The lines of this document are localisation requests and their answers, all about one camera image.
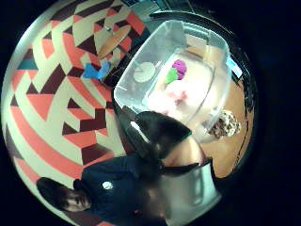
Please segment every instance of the blue object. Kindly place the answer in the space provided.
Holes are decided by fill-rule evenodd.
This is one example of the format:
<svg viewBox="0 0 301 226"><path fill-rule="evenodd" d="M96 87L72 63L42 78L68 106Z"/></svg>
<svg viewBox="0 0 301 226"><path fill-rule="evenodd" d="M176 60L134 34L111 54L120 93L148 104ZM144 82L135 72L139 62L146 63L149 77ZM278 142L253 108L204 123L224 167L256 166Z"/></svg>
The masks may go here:
<svg viewBox="0 0 301 226"><path fill-rule="evenodd" d="M110 63L109 61L105 60L102 63L102 67L99 71L95 70L95 68L90 64L86 64L85 70L84 70L84 77L85 78L97 78L101 79L103 78L110 70Z"/></svg>

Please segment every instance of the wooden table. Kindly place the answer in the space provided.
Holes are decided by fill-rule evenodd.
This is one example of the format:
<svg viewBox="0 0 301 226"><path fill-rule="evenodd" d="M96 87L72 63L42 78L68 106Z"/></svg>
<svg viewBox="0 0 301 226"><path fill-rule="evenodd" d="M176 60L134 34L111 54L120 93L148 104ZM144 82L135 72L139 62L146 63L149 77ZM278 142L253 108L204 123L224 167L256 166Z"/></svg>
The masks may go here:
<svg viewBox="0 0 301 226"><path fill-rule="evenodd" d="M115 48L119 48L120 43L128 36L131 31L130 25L125 25L118 29L113 35L105 42L98 53L98 58L103 59L108 56Z"/></svg>

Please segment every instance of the dark hair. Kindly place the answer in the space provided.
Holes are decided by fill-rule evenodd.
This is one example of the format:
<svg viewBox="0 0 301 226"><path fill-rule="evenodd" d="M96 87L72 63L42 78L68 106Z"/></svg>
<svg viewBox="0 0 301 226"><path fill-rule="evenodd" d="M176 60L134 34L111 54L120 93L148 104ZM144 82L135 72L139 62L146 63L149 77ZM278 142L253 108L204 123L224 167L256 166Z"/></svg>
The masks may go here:
<svg viewBox="0 0 301 226"><path fill-rule="evenodd" d="M191 130L181 122L154 111L144 111L135 116L141 132L155 145L160 147L159 158L164 158L170 150L191 135Z"/></svg>
<svg viewBox="0 0 301 226"><path fill-rule="evenodd" d="M61 187L64 187L64 185L47 177L41 177L37 180L40 195L54 208L66 211L64 209L66 206L66 192L60 189Z"/></svg>

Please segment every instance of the pink toy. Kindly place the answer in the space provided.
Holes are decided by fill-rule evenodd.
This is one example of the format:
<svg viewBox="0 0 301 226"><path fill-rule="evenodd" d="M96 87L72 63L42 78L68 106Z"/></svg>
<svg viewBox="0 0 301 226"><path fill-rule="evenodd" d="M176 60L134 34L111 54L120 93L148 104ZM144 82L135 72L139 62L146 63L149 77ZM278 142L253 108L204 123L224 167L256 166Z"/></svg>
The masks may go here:
<svg viewBox="0 0 301 226"><path fill-rule="evenodd" d="M184 75L185 75L185 73L186 73L186 71L187 71L185 62L182 61L182 60L180 60L180 59L177 59L176 61L173 62L172 68L177 69L178 79L182 80L183 77L184 77Z"/></svg>
<svg viewBox="0 0 301 226"><path fill-rule="evenodd" d="M158 113L167 114L176 107L176 101L162 91L156 90L148 98L148 109Z"/></svg>
<svg viewBox="0 0 301 226"><path fill-rule="evenodd" d="M176 80L168 84L165 90L165 94L172 98L176 103L186 98L187 86L183 81Z"/></svg>

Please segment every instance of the person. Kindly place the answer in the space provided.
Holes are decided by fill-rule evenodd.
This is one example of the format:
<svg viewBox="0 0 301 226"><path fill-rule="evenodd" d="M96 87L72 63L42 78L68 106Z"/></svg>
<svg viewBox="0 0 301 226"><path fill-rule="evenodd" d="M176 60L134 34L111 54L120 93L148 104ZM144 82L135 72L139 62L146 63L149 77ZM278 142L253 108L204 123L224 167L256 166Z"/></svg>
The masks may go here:
<svg viewBox="0 0 301 226"><path fill-rule="evenodd" d="M161 161L191 131L155 112L136 115L126 131L135 153L85 168L81 179L74 180L73 188L41 177L37 180L40 195L59 210L86 211L118 226L166 225L164 218L153 214L146 185L161 174L184 173L196 166L169 169Z"/></svg>

